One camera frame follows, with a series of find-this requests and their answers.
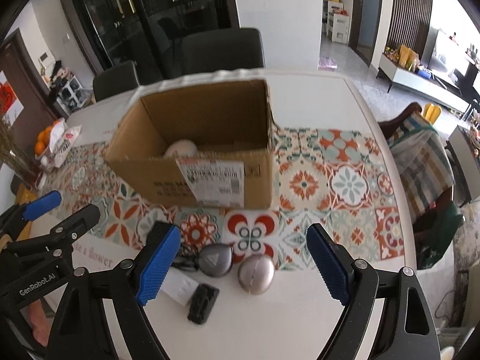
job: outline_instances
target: wood slat panel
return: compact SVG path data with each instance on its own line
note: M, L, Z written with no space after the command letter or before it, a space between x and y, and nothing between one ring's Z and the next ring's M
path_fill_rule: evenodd
M422 58L430 27L433 0L393 0L386 45L410 47Z

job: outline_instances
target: dining table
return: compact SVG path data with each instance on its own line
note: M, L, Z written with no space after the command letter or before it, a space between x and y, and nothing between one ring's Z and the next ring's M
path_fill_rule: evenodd
M118 123L140 97L191 85L257 79L269 86L275 121L269 209L163 207L143 199L105 162L103 155ZM92 203L100 209L100 222L74 243L74 267L93 272L134 258L157 220L176 224L182 242L195 238L202 245L222 242L233 247L235 264L226 276L186 273L197 283L219 289L204 325L190 322L188 306L165 291L145 306L172 360L317 359L343 306L331 298L308 251L306 231L312 223L321 223L353 258L363 258L374 268L416 270L407 198L392 154L362 95L338 73L254 69L182 76L97 102L73 113L66 123L82 126L80 136L42 190L59 191L62 203L33 222L31 237L49 232ZM238 266L258 253L270 255L276 271L267 292L250 295L239 285ZM46 296L52 309L63 290ZM130 359L112 302L104 303L118 355ZM383 299L377 299L357 359L369 356L382 307Z

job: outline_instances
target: tile pattern table runner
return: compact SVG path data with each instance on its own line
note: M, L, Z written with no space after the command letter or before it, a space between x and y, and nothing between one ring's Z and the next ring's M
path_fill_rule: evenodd
M306 231L322 223L354 258L404 255L397 202L372 136L339 130L282 128L275 134L273 201L269 210L162 207L143 199L104 162L107 143L72 149L49 174L43 193L60 191L59 220L88 203L101 219L91 233L141 249L156 220L179 226L184 252L212 242L233 245L235 262L273 257L277 269L313 269Z

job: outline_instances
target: blue gripper pad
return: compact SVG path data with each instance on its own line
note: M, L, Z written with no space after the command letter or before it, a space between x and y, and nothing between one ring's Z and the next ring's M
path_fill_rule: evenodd
M28 203L23 210L22 218L25 221L34 221L43 214L46 214L50 210L53 210L55 207L60 205L62 201L62 196L58 191L52 191L43 195L41 198L34 200L31 203Z
M155 299L163 280L180 249L180 229L171 223L155 222L145 247L135 259L138 292L137 301L145 306Z
M335 255L334 249L338 248L337 245L334 244L319 223L315 223L308 228L306 238L307 248L320 275L322 275L328 292L333 299L339 300L343 306L346 306L350 302L349 277Z

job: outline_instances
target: tv stand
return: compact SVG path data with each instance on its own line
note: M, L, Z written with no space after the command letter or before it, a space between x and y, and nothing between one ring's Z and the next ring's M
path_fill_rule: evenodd
M464 114L469 107L469 103L460 97L461 92L457 87L452 87L452 91L450 91L448 90L448 87L451 85L446 85L441 78L436 77L435 80L423 78L418 74L409 72L400 67L383 54L380 57L378 70L379 73L384 73L390 80L390 86L388 87L387 92L390 92L393 85L397 85L413 90L429 100L433 100L445 107L459 111L462 114Z

